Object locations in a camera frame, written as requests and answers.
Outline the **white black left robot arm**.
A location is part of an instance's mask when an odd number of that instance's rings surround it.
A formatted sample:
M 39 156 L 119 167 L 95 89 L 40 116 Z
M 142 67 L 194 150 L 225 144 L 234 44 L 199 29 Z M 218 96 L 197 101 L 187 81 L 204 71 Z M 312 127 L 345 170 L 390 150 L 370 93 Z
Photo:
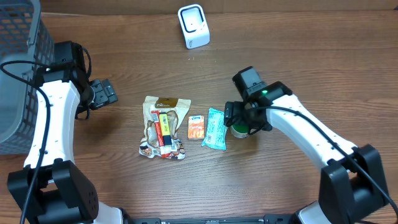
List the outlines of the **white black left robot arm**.
M 67 41 L 54 46 L 55 61 L 36 63 L 37 74 L 27 84 L 38 94 L 38 114 L 32 146 L 24 167 L 11 172 L 7 188 L 25 223 L 127 223 L 121 208 L 98 198 L 95 186 L 74 162 L 74 123 L 117 102 L 108 79 L 90 80 L 88 51 Z

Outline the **green lid jar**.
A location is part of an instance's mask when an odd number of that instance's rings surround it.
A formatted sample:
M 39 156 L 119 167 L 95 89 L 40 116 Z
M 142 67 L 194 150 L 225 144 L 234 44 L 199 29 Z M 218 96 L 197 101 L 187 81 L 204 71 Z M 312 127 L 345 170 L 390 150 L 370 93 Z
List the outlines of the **green lid jar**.
M 236 138 L 246 138 L 248 136 L 249 127 L 240 124 L 234 124 L 230 127 L 231 134 Z

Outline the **brown snack pouch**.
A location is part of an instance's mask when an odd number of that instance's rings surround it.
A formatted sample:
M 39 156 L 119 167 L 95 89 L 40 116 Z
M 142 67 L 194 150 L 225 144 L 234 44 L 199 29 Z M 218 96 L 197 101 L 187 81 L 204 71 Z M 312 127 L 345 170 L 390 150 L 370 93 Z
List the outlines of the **brown snack pouch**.
M 155 131 L 155 123 L 151 115 L 151 111 L 158 110 L 167 113 L 172 140 L 171 155 L 164 159 L 183 160 L 185 158 L 185 149 L 182 141 L 177 136 L 177 132 L 190 109 L 190 105 L 191 101 L 186 99 L 147 96 L 142 105 L 144 137 L 141 139 L 139 154 L 148 158 L 153 158 L 155 156 L 161 157 L 159 142 Z

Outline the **teal wet wipes pack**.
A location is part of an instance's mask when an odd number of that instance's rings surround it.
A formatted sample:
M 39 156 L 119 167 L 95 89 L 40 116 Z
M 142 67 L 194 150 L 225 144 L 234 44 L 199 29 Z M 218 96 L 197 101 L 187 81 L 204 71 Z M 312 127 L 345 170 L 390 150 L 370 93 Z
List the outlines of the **teal wet wipes pack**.
M 206 134 L 201 146 L 225 151 L 227 130 L 228 128 L 224 125 L 224 113 L 210 108 L 208 112 Z

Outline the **orange Kleenex tissue pack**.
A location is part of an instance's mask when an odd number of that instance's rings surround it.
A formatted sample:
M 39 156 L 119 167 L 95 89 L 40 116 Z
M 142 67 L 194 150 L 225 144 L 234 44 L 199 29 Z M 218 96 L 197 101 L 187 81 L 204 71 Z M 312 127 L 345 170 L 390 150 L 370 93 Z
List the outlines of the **orange Kleenex tissue pack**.
M 188 139 L 202 140 L 205 138 L 205 117 L 203 115 L 190 116 L 188 118 Z

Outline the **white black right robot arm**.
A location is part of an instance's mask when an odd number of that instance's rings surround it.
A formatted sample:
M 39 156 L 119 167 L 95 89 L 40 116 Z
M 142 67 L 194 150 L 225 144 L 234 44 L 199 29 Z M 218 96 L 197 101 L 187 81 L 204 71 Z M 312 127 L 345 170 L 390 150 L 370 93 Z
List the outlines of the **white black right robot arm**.
M 320 171 L 318 200 L 292 214 L 265 215 L 264 223 L 363 223 L 391 205 L 379 152 L 358 147 L 325 126 L 282 82 L 266 84 L 253 67 L 232 78 L 241 101 L 228 101 L 224 124 L 237 138 L 276 128 Z

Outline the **yellow highlighter pen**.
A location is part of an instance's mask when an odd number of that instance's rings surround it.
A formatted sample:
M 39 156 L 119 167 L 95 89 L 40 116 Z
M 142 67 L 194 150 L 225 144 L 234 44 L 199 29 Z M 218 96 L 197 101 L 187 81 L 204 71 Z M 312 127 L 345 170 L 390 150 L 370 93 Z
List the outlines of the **yellow highlighter pen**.
M 164 139 L 164 145 L 171 146 L 172 140 L 171 140 L 171 135 L 170 135 L 170 126 L 169 126 L 167 113 L 161 112 L 159 114 L 159 121 L 160 121 L 162 136 Z

